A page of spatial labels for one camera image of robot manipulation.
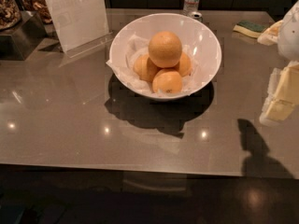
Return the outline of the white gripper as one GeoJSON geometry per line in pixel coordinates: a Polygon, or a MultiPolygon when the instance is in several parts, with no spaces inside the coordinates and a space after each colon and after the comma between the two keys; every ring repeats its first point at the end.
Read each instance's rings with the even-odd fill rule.
{"type": "Polygon", "coordinates": [[[264,100],[261,124],[275,126],[299,106],[299,0],[282,21],[268,27],[257,41],[266,46],[278,43],[278,52],[291,62],[283,69],[275,68],[270,75],[264,100]]]}

